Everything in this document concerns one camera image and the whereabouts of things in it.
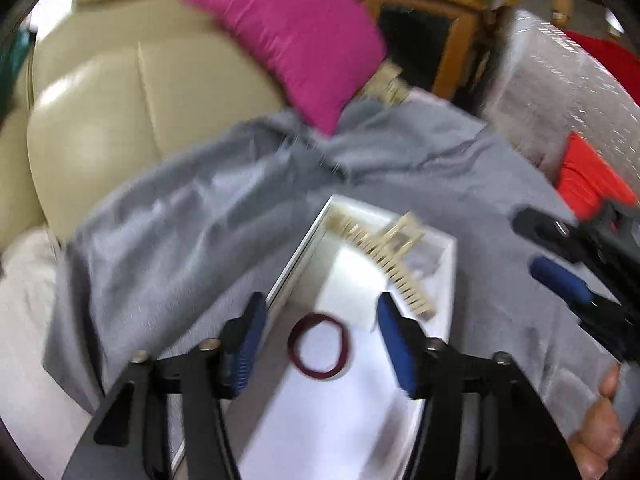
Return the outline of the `person's right hand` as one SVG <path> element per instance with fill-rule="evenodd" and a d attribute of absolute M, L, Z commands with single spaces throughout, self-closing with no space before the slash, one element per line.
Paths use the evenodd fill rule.
<path fill-rule="evenodd" d="M 582 428 L 568 439 L 568 447 L 585 480 L 598 480 L 608 470 L 608 460 L 622 444 L 623 430 L 612 401 L 620 380 L 620 366 L 612 364 L 600 382 L 599 397 L 585 414 Z"/>

